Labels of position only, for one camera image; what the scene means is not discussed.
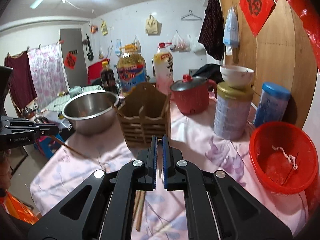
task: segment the pink bedsheet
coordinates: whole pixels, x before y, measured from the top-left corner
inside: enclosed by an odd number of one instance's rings
[[[215,98],[211,98],[207,111],[186,117],[172,103],[170,146],[180,149],[185,160],[202,170],[225,170],[296,235],[308,220],[305,193],[275,195],[265,190],[249,157],[253,128],[247,123],[245,133],[238,141],[218,138],[212,130],[215,107]],[[43,215],[95,170],[119,170],[135,159],[138,152],[128,149],[118,122],[92,137],[75,133],[67,143],[90,159],[61,147],[48,161],[30,185],[31,196]],[[183,192],[167,192],[162,183],[158,176],[156,190],[147,192],[141,231],[134,229],[132,240],[188,239]]]

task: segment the floor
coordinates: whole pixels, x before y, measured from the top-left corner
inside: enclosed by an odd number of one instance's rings
[[[35,208],[34,213],[37,214],[39,211],[32,201],[29,186],[48,160],[33,145],[24,146],[24,148],[28,157],[12,176],[9,192],[19,200],[33,206]],[[11,166],[15,167],[21,158],[22,155],[19,152],[12,151],[10,156]]]

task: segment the red electric pot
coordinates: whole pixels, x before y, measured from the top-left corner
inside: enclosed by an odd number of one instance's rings
[[[213,80],[183,75],[183,80],[172,84],[170,89],[181,113],[192,115],[199,114],[208,108],[209,86],[213,86],[216,95],[217,84]]]

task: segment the white plastic bottle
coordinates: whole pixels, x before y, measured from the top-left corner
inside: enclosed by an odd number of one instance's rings
[[[165,45],[165,43],[159,43],[158,51],[153,57],[153,64],[156,73],[156,88],[161,93],[168,95],[171,92],[170,86],[173,84],[173,57]]]

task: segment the silver screw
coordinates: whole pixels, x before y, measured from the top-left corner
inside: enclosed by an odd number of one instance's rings
[[[93,174],[95,176],[95,178],[100,179],[104,176],[104,171],[103,170],[97,170],[94,172]]]
[[[224,171],[217,171],[216,176],[220,179],[224,178],[226,176],[226,173]]]
[[[141,160],[135,160],[132,162],[132,165],[135,167],[140,167],[143,164],[143,161]]]
[[[180,161],[177,162],[177,165],[180,166],[180,167],[187,166],[187,164],[188,163],[185,160],[180,160]]]

